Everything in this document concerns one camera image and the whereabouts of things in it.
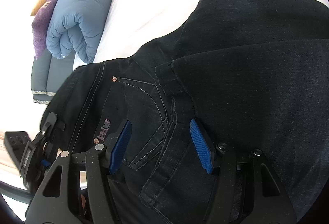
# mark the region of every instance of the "metal pin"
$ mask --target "metal pin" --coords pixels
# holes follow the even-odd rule
[[[254,149],[254,155],[260,156],[262,155],[262,151],[260,149]]]
[[[98,150],[98,151],[104,149],[104,144],[97,144],[97,145],[95,146],[95,149]]]
[[[70,154],[69,151],[62,151],[62,152],[60,153],[60,156],[61,156],[61,157],[67,157],[69,154]]]
[[[217,144],[218,149],[224,150],[224,149],[226,149],[226,147],[227,147],[227,144],[224,142],[220,142]]]

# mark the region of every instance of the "stitching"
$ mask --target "stitching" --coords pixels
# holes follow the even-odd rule
[[[177,166],[181,163],[182,157],[184,156],[185,152],[188,150],[188,148],[190,147],[190,142],[187,144],[187,147],[185,148],[183,154],[180,156],[179,161],[177,162],[176,166],[174,167],[174,169],[172,170],[172,172],[170,173],[169,177],[167,178],[166,182],[164,183],[163,187],[158,191],[158,193],[155,195],[155,197],[152,199],[151,202],[153,202],[155,199],[157,199],[158,195],[160,194],[160,192],[163,190],[163,188],[166,186],[167,182],[170,180],[172,174],[176,171]]]
[[[175,132],[175,130],[176,130],[176,126],[177,126],[177,113],[176,113],[176,109],[175,109],[176,101],[175,101],[175,99],[172,99],[172,100],[173,100],[173,102],[172,102],[172,108],[171,108],[171,110],[170,110],[170,115],[171,115],[171,117],[172,117],[172,116],[174,115],[174,112],[175,112],[175,114],[176,114],[176,116],[175,116],[175,120],[176,120],[176,122],[174,121],[174,119],[172,119],[172,121],[170,122],[170,126],[169,126],[168,129],[167,129],[167,135],[166,135],[166,137],[165,137],[165,139],[169,139],[169,141],[168,141],[168,143],[167,143],[166,145],[165,145],[165,142],[166,142],[166,141],[163,142],[162,149],[161,149],[161,152],[163,151],[163,153],[162,153],[162,155],[161,155],[161,158],[159,158],[159,161],[157,162],[157,166],[156,166],[156,168],[158,168],[158,167],[160,166],[160,162],[161,162],[163,156],[165,155],[165,153],[167,152],[168,145],[169,145],[169,143],[170,143],[170,141],[171,141],[171,139],[172,139],[172,136],[170,137],[169,132],[170,132],[170,130],[171,130],[171,127],[172,127],[173,123],[175,123],[175,126],[173,127],[172,134]]]
[[[177,127],[177,112],[176,112],[176,106],[175,106],[175,105],[174,105],[174,112],[175,112],[175,114],[176,114],[176,117],[175,117],[175,118],[176,118],[176,123],[175,123],[174,129],[173,129],[173,131],[172,131],[172,134],[175,133],[175,130],[176,130],[176,127]],[[164,153],[163,153],[162,157],[166,154],[167,150],[168,150],[168,146],[167,146],[167,148],[164,150]],[[165,185],[166,185],[167,182],[169,181],[171,175],[174,173],[174,171],[176,170],[176,167],[178,166],[179,163],[180,163],[180,161],[177,162],[176,166],[175,166],[174,169],[172,170],[172,172],[171,172],[171,174],[169,175],[169,177],[167,178],[166,182],[164,183],[163,186],[161,186],[160,190],[157,192],[157,194],[154,196],[154,198],[151,200],[151,202],[153,202],[153,201],[158,197],[159,193],[163,190],[163,188],[165,187]]]
[[[162,214],[155,206],[152,206],[152,208],[157,212],[157,214],[162,217],[162,220],[167,222],[167,224],[172,224],[172,222],[164,215]]]
[[[101,66],[99,66],[99,69],[98,69],[98,73],[97,73],[97,75],[96,75],[96,78],[98,77],[100,71],[101,71]],[[96,78],[95,78],[95,80],[94,80],[94,82],[93,82],[93,84],[92,84],[92,87],[91,87],[90,89],[93,88],[93,86],[94,86],[94,84],[95,84],[95,82],[96,82]],[[90,92],[88,93],[88,96],[87,96],[87,98],[86,98],[86,101],[85,101],[85,103],[83,104],[83,107],[82,107],[81,112],[80,112],[79,117],[78,117],[78,121],[77,121],[76,124],[75,124],[74,130],[73,130],[73,135],[74,135],[75,130],[76,130],[76,128],[77,128],[77,125],[78,125],[78,122],[79,122],[79,118],[80,118],[80,116],[81,116],[81,113],[82,113],[82,111],[83,111],[83,109],[84,109],[84,107],[85,107],[85,105],[86,105],[86,103],[87,103],[87,100],[88,100],[88,98],[89,98],[89,95],[90,95]],[[70,144],[71,144],[71,142],[72,142],[73,135],[72,135],[72,137],[71,137],[71,139],[70,139],[69,146],[70,146]]]
[[[102,71],[102,74],[101,74],[101,78],[99,79],[98,84],[97,84],[97,86],[96,86],[96,88],[95,88],[95,91],[94,91],[94,93],[93,93],[92,99],[90,100],[90,103],[89,103],[88,108],[87,108],[87,110],[86,110],[85,116],[83,116],[83,119],[82,119],[82,122],[81,122],[81,125],[80,125],[80,128],[79,128],[79,132],[78,132],[77,138],[75,139],[75,143],[74,143],[74,145],[73,145],[72,152],[73,152],[73,150],[74,150],[75,144],[77,143],[77,140],[78,140],[78,137],[79,137],[79,134],[80,134],[80,131],[81,131],[81,127],[82,127],[83,121],[85,120],[85,117],[86,117],[86,115],[87,115],[87,113],[88,113],[88,110],[89,110],[90,104],[91,104],[92,101],[93,101],[93,98],[94,98],[94,95],[95,95],[96,90],[97,90],[97,88],[98,88],[98,85],[99,85],[99,83],[101,82],[101,79],[102,79],[102,77],[103,77],[103,73],[104,73],[105,65],[106,65],[106,62],[104,62],[104,65],[103,65],[103,71]]]
[[[158,94],[159,94],[159,97],[160,97],[160,99],[161,99],[161,102],[162,102],[162,106],[163,106],[164,112],[165,112],[165,114],[166,114],[166,122],[167,122],[167,126],[169,126],[169,123],[168,123],[168,116],[167,116],[167,110],[166,110],[165,104],[164,104],[164,102],[163,102],[163,100],[162,100],[162,97],[161,97],[161,95],[160,95],[160,92],[159,92],[158,86],[155,85],[155,87],[157,88],[157,92],[158,92]]]
[[[130,79],[130,78],[119,78],[119,79],[130,80],[130,81],[135,81],[135,82],[139,82],[139,83],[144,83],[144,84],[156,86],[155,84],[152,84],[152,83],[148,83],[148,82],[144,82],[144,81],[138,81],[138,80],[133,80],[133,79]]]
[[[157,146],[155,146],[152,150],[150,150],[146,155],[144,155],[141,159],[139,159],[139,161],[137,161],[136,163],[131,163],[131,162],[129,162],[129,161],[127,161],[126,159],[124,159],[126,162],[128,162],[128,163],[130,163],[131,165],[136,165],[137,163],[139,163],[140,161],[142,161],[145,157],[147,157],[147,155],[149,154],[149,153],[151,153],[152,151],[154,151],[159,145],[160,145],[160,143],[163,141],[165,139],[165,137],[163,137],[162,138],[162,140],[160,140],[160,142],[157,144]]]
[[[134,88],[138,88],[138,89],[140,89],[141,91],[143,91],[143,92],[145,92],[150,98],[151,98],[151,100],[154,102],[154,104],[155,104],[155,106],[157,106],[157,104],[155,103],[155,101],[154,101],[154,99],[145,91],[145,90],[143,90],[143,89],[141,89],[141,88],[139,88],[139,87],[136,87],[136,86],[133,86],[133,85],[130,85],[130,84],[128,84],[128,83],[126,83],[126,82],[123,82],[123,83],[125,83],[126,85],[128,85],[128,86],[132,86],[132,87],[134,87]],[[162,121],[162,129],[163,129],[163,134],[165,135],[166,134],[166,132],[165,132],[165,127],[163,126],[163,120],[162,120],[162,116],[161,116],[161,113],[160,113],[160,110],[159,110],[159,107],[157,106],[157,109],[158,109],[158,112],[159,112],[159,115],[160,115],[160,118],[161,118],[161,121]]]
[[[83,73],[83,70],[80,70],[80,72],[76,72],[76,75],[74,76],[74,74],[72,73],[66,80],[69,80],[69,79],[72,79],[71,83],[68,83],[67,86],[65,86],[64,89],[67,90],[68,92],[68,95],[65,97],[65,101],[62,103],[61,107],[60,107],[60,112],[61,114],[63,113],[63,110],[64,108],[67,106],[67,103],[68,103],[68,99],[72,96],[72,93],[73,93],[73,89],[74,87],[76,86],[79,78],[81,77],[81,74]]]
[[[159,89],[158,89],[157,84],[152,84],[152,83],[148,83],[148,82],[144,82],[144,81],[138,81],[138,80],[134,80],[134,79],[130,79],[130,78],[119,78],[119,79],[130,80],[130,81],[134,81],[134,82],[139,82],[139,83],[144,83],[144,84],[148,84],[148,85],[155,86],[155,87],[157,88],[157,92],[158,92],[158,94],[159,94],[159,97],[160,97],[160,99],[161,99],[161,102],[162,102],[162,106],[163,106],[164,112],[165,112],[165,114],[166,114],[166,118],[165,118],[165,120],[166,120],[166,122],[167,122],[167,125],[169,125],[169,124],[168,124],[168,116],[167,116],[166,107],[165,107],[165,104],[163,103],[163,100],[162,100],[162,97],[161,97],[161,95],[160,95],[160,92],[159,92]]]
[[[197,117],[197,113],[196,113],[196,111],[195,111],[195,103],[194,103],[194,100],[192,99],[190,93],[185,89],[185,86],[184,86],[184,84],[181,82],[181,80],[179,79],[179,77],[176,75],[175,70],[174,70],[174,68],[173,68],[173,63],[171,63],[169,67],[170,67],[172,73],[174,74],[174,76],[176,77],[176,80],[177,80],[177,82],[178,82],[179,87],[180,87],[180,88],[186,93],[186,95],[191,99],[191,101],[192,101],[192,105],[193,105],[193,112],[194,112],[195,117]]]
[[[154,137],[155,133],[157,133],[157,131],[159,130],[160,127],[161,127],[161,124],[159,125],[159,127],[157,128],[157,130],[155,130],[155,132],[152,134],[152,136],[149,138],[149,140],[146,142],[146,144],[144,145],[144,147],[139,151],[139,153],[136,154],[136,156],[134,157],[134,159],[131,162],[135,161],[136,157],[140,154],[140,152],[142,152],[146,148],[146,146],[148,145],[148,143],[150,142],[150,140],[152,140],[152,138]]]
[[[102,116],[103,116],[103,112],[104,112],[104,107],[105,107],[105,105],[106,105],[106,101],[107,101],[107,98],[109,97],[110,92],[111,92],[111,88],[110,88],[110,90],[109,90],[109,92],[108,92],[108,94],[107,94],[107,96],[106,96],[106,99],[105,99],[105,102],[104,102],[104,106],[103,106],[103,109],[102,109],[102,113],[101,113],[101,118],[99,119],[99,122],[98,122],[97,127],[99,126],[99,124],[100,124],[100,122],[101,122],[101,120],[102,120],[102,118],[103,118]]]
[[[142,168],[143,166],[145,166],[149,161],[151,161],[155,156],[157,156],[160,152],[161,152],[161,150],[159,150],[157,153],[155,153],[155,154],[152,156],[152,158],[150,158],[149,160],[147,160],[145,163],[142,163],[140,167],[138,167],[138,168],[132,168],[132,169],[134,169],[135,171],[141,169],[141,168]]]

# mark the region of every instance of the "jeans back pocket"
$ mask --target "jeans back pocket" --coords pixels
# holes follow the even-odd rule
[[[160,153],[168,128],[167,112],[155,84],[116,78],[108,92],[94,138],[101,142],[121,121],[132,123],[123,163],[138,170]]]

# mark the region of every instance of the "purple pillow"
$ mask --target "purple pillow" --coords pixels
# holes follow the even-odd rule
[[[33,46],[38,59],[46,46],[47,30],[51,16],[58,0],[47,0],[47,2],[38,10],[32,22]]]

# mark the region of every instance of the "reflective strip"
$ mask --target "reflective strip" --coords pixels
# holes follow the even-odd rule
[[[33,102],[39,103],[39,104],[49,104],[50,103],[50,101],[39,101],[39,100],[35,100],[35,99],[33,99]]]
[[[32,90],[32,94],[47,94],[46,91]]]
[[[47,91],[47,95],[48,96],[55,96],[56,95],[56,92],[49,92],[49,91]]]

